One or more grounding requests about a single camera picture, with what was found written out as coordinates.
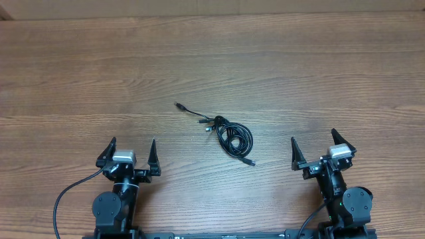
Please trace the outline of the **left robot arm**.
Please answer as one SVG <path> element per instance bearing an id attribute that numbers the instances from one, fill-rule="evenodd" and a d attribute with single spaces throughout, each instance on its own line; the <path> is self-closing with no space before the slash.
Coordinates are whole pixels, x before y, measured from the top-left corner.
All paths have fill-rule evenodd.
<path id="1" fill-rule="evenodd" d="M 95 238 L 145 238 L 142 229 L 133 225 L 139 185 L 152 182 L 161 175 L 156 141 L 152 141 L 147 164 L 149 169 L 137 169 L 134 151 L 116 148 L 114 137 L 96 160 L 103 176 L 114 183 L 111 191 L 99 194 L 92 203 L 96 218 Z"/>

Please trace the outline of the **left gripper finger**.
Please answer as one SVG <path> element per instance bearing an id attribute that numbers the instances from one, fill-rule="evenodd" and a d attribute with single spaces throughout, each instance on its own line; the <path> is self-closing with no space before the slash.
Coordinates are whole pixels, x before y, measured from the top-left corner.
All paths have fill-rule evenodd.
<path id="1" fill-rule="evenodd" d="M 151 176 L 160 176 L 161 167 L 157 156 L 156 141 L 153 139 L 148 158 L 149 173 Z"/>
<path id="2" fill-rule="evenodd" d="M 112 157 L 116 151 L 116 137 L 113 137 L 107 148 L 99 155 L 96 160 L 97 167 L 105 167 L 106 164 L 112 160 Z"/>

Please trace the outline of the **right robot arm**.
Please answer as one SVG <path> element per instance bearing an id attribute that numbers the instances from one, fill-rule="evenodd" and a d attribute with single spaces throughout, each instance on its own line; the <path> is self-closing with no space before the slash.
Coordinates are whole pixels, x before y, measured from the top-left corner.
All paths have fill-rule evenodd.
<path id="1" fill-rule="evenodd" d="M 317 161 L 307 162 L 297 141 L 291 138 L 292 170 L 303 171 L 304 179 L 316 179 L 323 204 L 297 230 L 295 238 L 377 239 L 371 221 L 373 194 L 365 187 L 347 187 L 342 172 L 350 168 L 357 152 L 336 129 L 334 145 Z"/>

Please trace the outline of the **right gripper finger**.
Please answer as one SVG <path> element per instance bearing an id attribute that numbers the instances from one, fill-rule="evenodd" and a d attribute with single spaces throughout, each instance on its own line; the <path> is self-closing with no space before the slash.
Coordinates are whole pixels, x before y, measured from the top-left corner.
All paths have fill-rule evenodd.
<path id="1" fill-rule="evenodd" d="M 297 171 L 301 169 L 301 165 L 306 163 L 306 160 L 294 137 L 291 138 L 291 146 L 292 146 L 292 170 Z"/>
<path id="2" fill-rule="evenodd" d="M 335 145 L 346 144 L 347 147 L 351 150 L 352 155 L 357 152 L 357 149 L 352 146 L 346 139 L 344 139 L 335 128 L 331 130 L 331 134 Z"/>

